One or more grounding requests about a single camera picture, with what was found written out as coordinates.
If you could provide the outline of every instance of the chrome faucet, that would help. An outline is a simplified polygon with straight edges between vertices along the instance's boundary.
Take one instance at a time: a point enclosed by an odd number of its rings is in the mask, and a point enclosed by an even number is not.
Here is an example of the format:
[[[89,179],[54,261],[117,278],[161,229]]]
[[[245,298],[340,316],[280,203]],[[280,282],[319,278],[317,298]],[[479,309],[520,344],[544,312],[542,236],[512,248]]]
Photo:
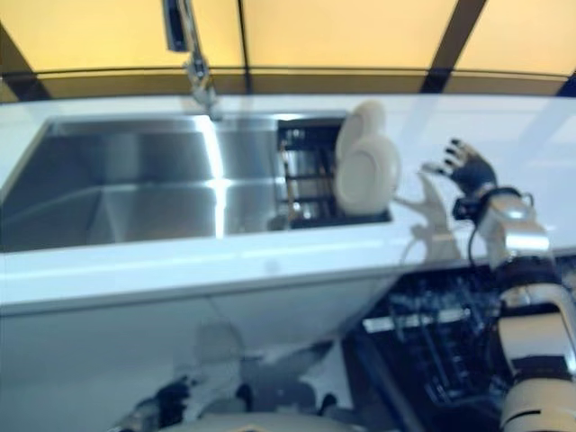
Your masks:
[[[202,54],[192,0],[164,0],[164,18],[168,49],[190,52],[190,59],[184,68],[192,85],[192,96],[212,118],[216,90],[208,60]]]

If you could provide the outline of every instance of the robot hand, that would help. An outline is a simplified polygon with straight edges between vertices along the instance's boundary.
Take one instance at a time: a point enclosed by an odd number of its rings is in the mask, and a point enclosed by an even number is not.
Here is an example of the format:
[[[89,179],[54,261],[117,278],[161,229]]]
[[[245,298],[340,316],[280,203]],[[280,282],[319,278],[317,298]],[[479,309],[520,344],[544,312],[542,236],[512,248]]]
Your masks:
[[[500,289],[491,336],[513,380],[500,430],[576,432],[576,307],[545,228],[518,190],[498,186],[491,164],[473,147],[453,139],[445,152],[444,164],[423,169],[464,193],[453,215],[474,222]]]
[[[491,164],[471,145],[452,139],[445,153],[443,164],[426,163],[422,169],[448,177],[467,197],[482,195],[498,186]]]

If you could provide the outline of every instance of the sink basin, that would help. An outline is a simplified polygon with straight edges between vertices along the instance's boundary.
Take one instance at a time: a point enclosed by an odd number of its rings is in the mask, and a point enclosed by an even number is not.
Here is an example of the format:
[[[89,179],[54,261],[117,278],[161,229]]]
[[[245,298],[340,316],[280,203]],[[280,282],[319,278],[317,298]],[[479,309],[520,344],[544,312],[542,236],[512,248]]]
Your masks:
[[[4,251],[305,227],[290,221],[313,219],[330,206],[334,212],[333,151],[342,119],[51,121],[4,188]],[[346,222],[336,214],[330,223],[338,220]]]

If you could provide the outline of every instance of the white countertop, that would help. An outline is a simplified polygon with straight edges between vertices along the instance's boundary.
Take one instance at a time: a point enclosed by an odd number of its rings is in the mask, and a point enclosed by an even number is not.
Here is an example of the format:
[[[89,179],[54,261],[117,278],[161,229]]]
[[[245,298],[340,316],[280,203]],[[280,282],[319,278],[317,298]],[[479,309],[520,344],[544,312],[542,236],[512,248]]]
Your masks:
[[[220,99],[220,107],[235,113],[350,110],[368,97],[228,96]],[[383,273],[390,267],[458,258],[449,234],[437,222],[444,216],[443,206],[437,203],[443,202],[448,214],[452,209],[457,196],[453,185],[443,179],[432,181],[439,193],[436,205],[429,203],[415,211],[401,203],[422,202],[418,168],[424,161],[439,160],[452,137],[467,140],[484,153],[502,184],[534,194],[539,219],[548,228],[555,248],[576,245],[572,223],[576,221],[572,204],[576,100],[461,95],[376,98],[387,108],[387,131],[402,158],[400,199],[391,205],[393,223],[3,254],[0,307],[120,294],[168,295],[181,290],[216,293],[280,283],[286,278]],[[2,105],[3,194],[10,174],[49,117],[183,112],[197,110],[189,98],[176,96]],[[430,222],[427,217],[431,215],[440,218]],[[463,256],[470,227],[448,219]],[[481,242],[477,243],[475,251],[481,254]]]

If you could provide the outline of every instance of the cable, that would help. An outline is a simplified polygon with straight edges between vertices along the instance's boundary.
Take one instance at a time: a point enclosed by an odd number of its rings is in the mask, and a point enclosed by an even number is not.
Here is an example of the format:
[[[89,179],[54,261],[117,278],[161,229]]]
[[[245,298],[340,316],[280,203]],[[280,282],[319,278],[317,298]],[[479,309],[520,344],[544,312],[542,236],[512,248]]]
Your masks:
[[[522,198],[527,198],[530,207],[534,207],[534,196],[530,192],[522,193]]]
[[[474,236],[476,235],[477,230],[478,230],[478,226],[474,225],[474,229],[472,230],[472,234],[470,234],[470,237],[468,238],[468,248],[467,248],[468,262],[470,263],[470,267],[474,271],[476,271],[477,266],[476,266],[476,263],[474,262],[474,257],[472,256],[472,245],[473,245]]]

